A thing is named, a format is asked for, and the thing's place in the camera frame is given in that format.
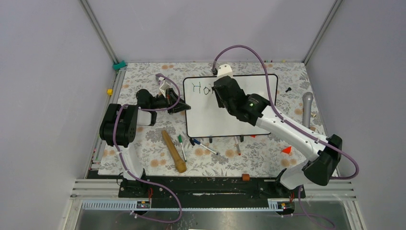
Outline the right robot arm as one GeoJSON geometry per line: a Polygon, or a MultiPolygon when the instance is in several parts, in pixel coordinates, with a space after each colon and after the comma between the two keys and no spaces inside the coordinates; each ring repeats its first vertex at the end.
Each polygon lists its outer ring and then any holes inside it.
{"type": "Polygon", "coordinates": [[[220,108],[241,122],[264,129],[300,151],[306,161],[278,174],[275,193],[287,197],[303,184],[326,186],[341,159],[342,140],[336,135],[315,134],[296,121],[284,117],[270,101],[258,94],[245,94],[237,81],[221,77],[212,87],[220,108]]]}

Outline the white whiteboard black frame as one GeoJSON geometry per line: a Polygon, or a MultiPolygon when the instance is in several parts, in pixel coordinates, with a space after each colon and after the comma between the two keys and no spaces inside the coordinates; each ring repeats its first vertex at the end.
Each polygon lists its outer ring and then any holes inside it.
{"type": "MultiPolygon", "coordinates": [[[[240,88],[246,94],[256,93],[268,99],[267,89],[276,100],[279,77],[268,75],[269,85],[263,74],[235,75],[240,88]]],[[[186,104],[186,132],[191,138],[268,135],[270,132],[231,116],[226,109],[219,108],[212,91],[215,76],[187,77],[183,80],[183,94],[186,104]]]]}

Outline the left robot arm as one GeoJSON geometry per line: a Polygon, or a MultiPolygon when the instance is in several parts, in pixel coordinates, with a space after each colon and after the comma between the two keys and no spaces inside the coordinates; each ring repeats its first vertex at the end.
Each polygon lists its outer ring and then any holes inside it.
{"type": "Polygon", "coordinates": [[[123,177],[133,180],[130,191],[137,197],[148,192],[148,183],[141,178],[145,174],[140,160],[132,145],[138,126],[154,126],[157,112],[167,111],[169,114],[191,109],[185,100],[178,96],[173,88],[168,88],[161,95],[153,96],[148,90],[141,89],[136,93],[137,104],[111,103],[105,112],[100,126],[100,138],[108,146],[115,147],[122,163],[123,177]]]}

